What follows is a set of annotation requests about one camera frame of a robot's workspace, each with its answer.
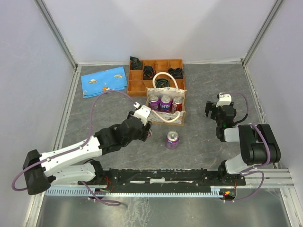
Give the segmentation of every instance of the black crumpled object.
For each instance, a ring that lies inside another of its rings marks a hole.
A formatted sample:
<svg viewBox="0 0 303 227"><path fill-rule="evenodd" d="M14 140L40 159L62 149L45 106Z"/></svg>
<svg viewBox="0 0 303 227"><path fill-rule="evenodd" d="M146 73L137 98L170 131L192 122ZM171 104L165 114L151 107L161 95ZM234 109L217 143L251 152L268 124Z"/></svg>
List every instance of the black crumpled object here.
<svg viewBox="0 0 303 227"><path fill-rule="evenodd" d="M155 85L156 88L169 87L169 80L165 78L156 79Z"/></svg>
<svg viewBox="0 0 303 227"><path fill-rule="evenodd" d="M143 79L153 79L155 70L150 65L145 65L143 69Z"/></svg>
<svg viewBox="0 0 303 227"><path fill-rule="evenodd" d="M129 57L131 60L131 70L142 70L142 62L139 60L139 58L135 57Z"/></svg>
<svg viewBox="0 0 303 227"><path fill-rule="evenodd" d="M182 79L184 71L181 68L176 68L176 69L169 68L169 74L172 75L174 79Z"/></svg>

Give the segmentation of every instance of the white backdrop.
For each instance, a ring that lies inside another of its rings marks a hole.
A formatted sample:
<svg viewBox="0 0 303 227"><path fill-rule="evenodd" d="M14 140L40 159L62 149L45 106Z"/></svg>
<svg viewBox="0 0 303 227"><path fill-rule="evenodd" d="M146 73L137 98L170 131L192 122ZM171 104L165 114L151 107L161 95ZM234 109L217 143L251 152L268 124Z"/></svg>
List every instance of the white backdrop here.
<svg viewBox="0 0 303 227"><path fill-rule="evenodd" d="M30 196L10 185L29 151L52 149L73 68L33 0L2 1L0 21L0 226L20 227Z"/></svg>
<svg viewBox="0 0 303 227"><path fill-rule="evenodd" d="M303 1L284 1L248 64L266 118L303 205Z"/></svg>
<svg viewBox="0 0 303 227"><path fill-rule="evenodd" d="M274 0L45 0L77 62L243 58Z"/></svg>

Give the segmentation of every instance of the purple soda can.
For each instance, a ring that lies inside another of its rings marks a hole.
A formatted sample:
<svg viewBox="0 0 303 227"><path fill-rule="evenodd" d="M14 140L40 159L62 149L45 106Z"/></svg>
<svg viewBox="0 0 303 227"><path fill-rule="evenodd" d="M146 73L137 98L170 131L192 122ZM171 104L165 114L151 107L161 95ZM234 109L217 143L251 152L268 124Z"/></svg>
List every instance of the purple soda can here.
<svg viewBox="0 0 303 227"><path fill-rule="evenodd" d="M179 143L180 137L176 131L170 131L166 136L166 147L168 149L175 149Z"/></svg>
<svg viewBox="0 0 303 227"><path fill-rule="evenodd" d="M160 105L159 105L160 111L170 113L171 112L171 104L172 104L171 98L167 95L163 95L161 97Z"/></svg>
<svg viewBox="0 0 303 227"><path fill-rule="evenodd" d="M155 111L158 111L160 100L157 95L153 94L149 96L148 106Z"/></svg>

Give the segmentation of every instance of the white handle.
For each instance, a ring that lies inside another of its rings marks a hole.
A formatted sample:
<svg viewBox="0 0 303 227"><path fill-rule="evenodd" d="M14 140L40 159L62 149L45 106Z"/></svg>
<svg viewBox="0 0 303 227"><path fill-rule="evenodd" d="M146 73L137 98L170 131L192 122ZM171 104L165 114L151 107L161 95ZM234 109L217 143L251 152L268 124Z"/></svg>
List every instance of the white handle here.
<svg viewBox="0 0 303 227"><path fill-rule="evenodd" d="M177 82L176 82L175 78L173 78L173 76L170 75L170 74L167 73L167 72L158 72L158 73L153 77L153 79L152 79L153 88L156 88L156 85L155 85L156 77L159 76L159 75L161 75L161 74L164 74L164 75L169 76L169 77L173 80L173 82L175 83L176 89L178 90L178 85L177 85Z"/></svg>
<svg viewBox="0 0 303 227"><path fill-rule="evenodd" d="M163 117L161 117L156 111L154 111L154 110L151 110L155 115L157 115L161 120L163 120L164 122L166 122L166 123L171 123L171 122L174 122L174 121L176 121L179 117L180 117L180 112L179 111L176 111L175 112L175 114L177 114L178 113L178 115L174 118L174 119L172 119L172 120L165 120Z"/></svg>

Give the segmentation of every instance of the blue folded cloth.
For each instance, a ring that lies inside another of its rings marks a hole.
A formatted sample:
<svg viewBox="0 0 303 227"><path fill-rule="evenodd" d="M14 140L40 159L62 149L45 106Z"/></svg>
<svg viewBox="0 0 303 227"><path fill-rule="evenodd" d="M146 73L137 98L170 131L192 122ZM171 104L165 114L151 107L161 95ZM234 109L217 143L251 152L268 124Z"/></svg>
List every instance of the blue folded cloth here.
<svg viewBox="0 0 303 227"><path fill-rule="evenodd" d="M103 91L124 90L127 87L123 67L81 76L83 98L100 95Z"/></svg>

